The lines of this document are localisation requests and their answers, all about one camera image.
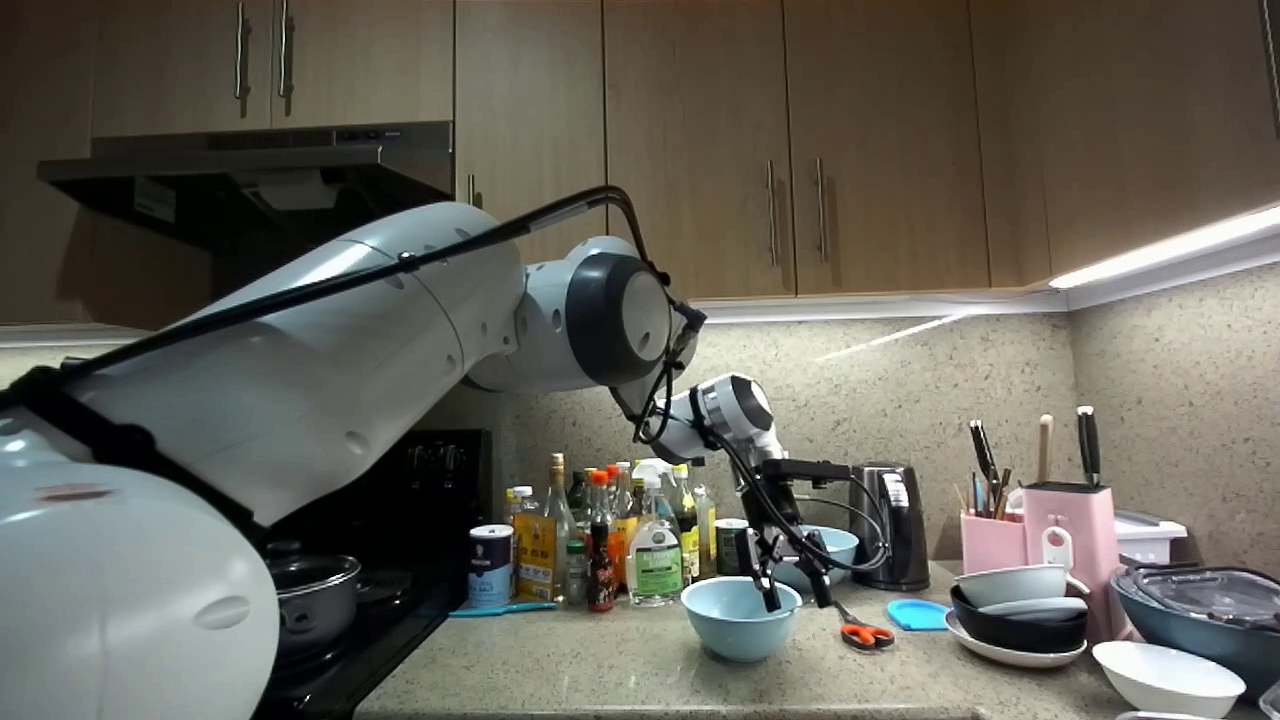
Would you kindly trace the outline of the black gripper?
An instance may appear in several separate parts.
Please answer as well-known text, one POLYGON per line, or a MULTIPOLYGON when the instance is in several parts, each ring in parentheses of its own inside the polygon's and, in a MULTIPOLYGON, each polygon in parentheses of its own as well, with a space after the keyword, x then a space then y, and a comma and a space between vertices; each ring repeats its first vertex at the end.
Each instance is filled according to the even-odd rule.
POLYGON ((848 465, 831 459, 761 459, 745 471, 745 514, 755 531, 765 559, 753 559, 753 581, 761 588, 765 614, 781 608, 771 566, 781 550, 824 559, 824 550, 800 531, 800 508, 791 484, 837 484, 854 481, 848 465))

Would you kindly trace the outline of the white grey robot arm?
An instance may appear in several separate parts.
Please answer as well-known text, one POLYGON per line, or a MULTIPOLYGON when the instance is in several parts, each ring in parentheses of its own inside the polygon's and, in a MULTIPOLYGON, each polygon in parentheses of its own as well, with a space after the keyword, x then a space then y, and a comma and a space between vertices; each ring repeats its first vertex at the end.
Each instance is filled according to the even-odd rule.
POLYGON ((637 232, 530 266, 617 184, 517 219, 437 202, 359 223, 106 358, 32 369, 0 430, 0 720, 251 720, 281 652, 263 531, 359 481, 455 384, 605 387, 665 459, 720 451, 770 581, 791 537, 745 377, 680 387, 705 315, 637 232))

